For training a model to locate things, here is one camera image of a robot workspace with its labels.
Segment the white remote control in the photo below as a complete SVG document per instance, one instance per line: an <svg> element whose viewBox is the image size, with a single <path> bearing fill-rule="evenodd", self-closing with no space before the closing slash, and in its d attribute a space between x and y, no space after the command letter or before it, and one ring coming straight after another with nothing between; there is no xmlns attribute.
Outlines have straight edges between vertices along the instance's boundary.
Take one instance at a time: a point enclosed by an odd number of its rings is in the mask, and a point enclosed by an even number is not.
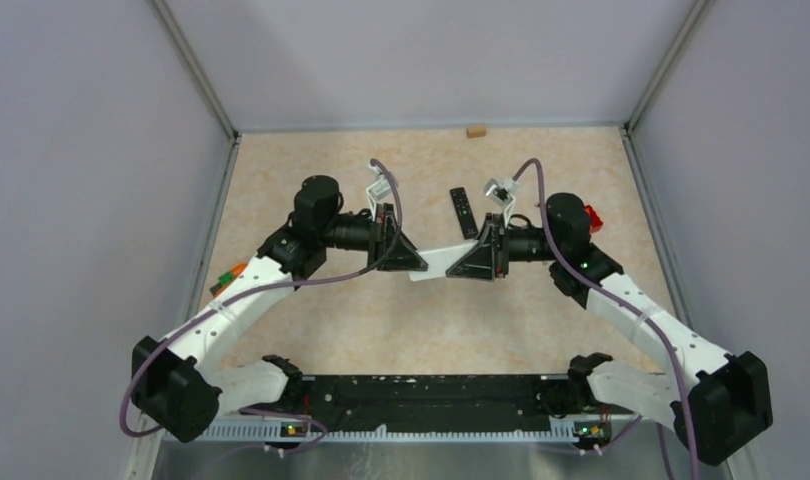
<svg viewBox="0 0 810 480"><path fill-rule="evenodd" d="M421 282L445 278L446 271L472 250L475 245L475 240L468 240L456 245L418 250L417 253L426 262L427 269L425 271L409 272L409 280Z"/></svg>

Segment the black remote control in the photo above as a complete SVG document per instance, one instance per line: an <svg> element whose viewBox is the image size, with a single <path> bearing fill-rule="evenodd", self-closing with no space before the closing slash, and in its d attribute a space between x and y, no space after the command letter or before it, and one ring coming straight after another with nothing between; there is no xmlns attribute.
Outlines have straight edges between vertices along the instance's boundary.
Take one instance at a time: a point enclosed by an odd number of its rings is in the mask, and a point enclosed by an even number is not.
<svg viewBox="0 0 810 480"><path fill-rule="evenodd" d="M465 188L450 189L449 194L463 238L475 239L478 236L478 226Z"/></svg>

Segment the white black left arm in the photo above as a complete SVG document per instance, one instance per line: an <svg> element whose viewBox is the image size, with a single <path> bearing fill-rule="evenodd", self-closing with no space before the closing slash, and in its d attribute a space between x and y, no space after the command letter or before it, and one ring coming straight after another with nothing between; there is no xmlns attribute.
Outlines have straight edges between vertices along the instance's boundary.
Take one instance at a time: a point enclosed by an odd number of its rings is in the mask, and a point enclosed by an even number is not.
<svg viewBox="0 0 810 480"><path fill-rule="evenodd" d="M132 351L132 376L120 407L130 436L130 407L138 408L176 439L189 442L218 417L256 404L289 413L301 386L273 357L233 368L223 358L251 326L302 287L335 284L372 271L424 271L427 262L410 246L401 226L401 198L392 173L372 162L369 205L343 209L339 183L327 175L306 178L286 221L243 269L220 286L193 318L161 339L145 336Z"/></svg>

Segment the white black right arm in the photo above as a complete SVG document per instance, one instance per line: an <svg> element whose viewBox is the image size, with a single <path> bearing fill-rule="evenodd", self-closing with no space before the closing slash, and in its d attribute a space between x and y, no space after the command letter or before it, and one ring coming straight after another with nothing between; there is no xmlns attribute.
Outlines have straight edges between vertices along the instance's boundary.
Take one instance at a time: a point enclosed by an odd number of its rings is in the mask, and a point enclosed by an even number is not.
<svg viewBox="0 0 810 480"><path fill-rule="evenodd" d="M450 198L472 244L446 277L493 281L507 275L513 262L546 262L563 295L606 319L663 370L644 373L603 353L576 356L567 385L575 409L629 409L674 432L699 462L711 466L772 426L765 363L752 352L734 355L703 339L647 296L592 242L594 212L578 196L551 195L547 227L507 212L489 214L478 225L463 188L452 189Z"/></svg>

